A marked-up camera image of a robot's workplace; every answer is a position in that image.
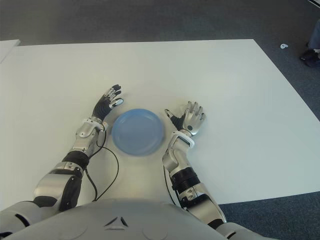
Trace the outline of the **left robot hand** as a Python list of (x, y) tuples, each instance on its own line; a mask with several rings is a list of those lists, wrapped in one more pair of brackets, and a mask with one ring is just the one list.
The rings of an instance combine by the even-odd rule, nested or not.
[(118, 97), (121, 94), (121, 86), (116, 84), (108, 89), (96, 103), (92, 117), (103, 121), (105, 117), (116, 107), (124, 102), (124, 99)]

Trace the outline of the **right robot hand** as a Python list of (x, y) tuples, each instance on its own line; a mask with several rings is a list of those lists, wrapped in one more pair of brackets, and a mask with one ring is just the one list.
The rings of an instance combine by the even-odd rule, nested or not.
[(206, 118), (203, 107), (197, 102), (188, 101), (181, 116), (175, 116), (168, 109), (164, 110), (166, 116), (170, 119), (174, 127), (187, 135), (188, 137), (195, 136)]

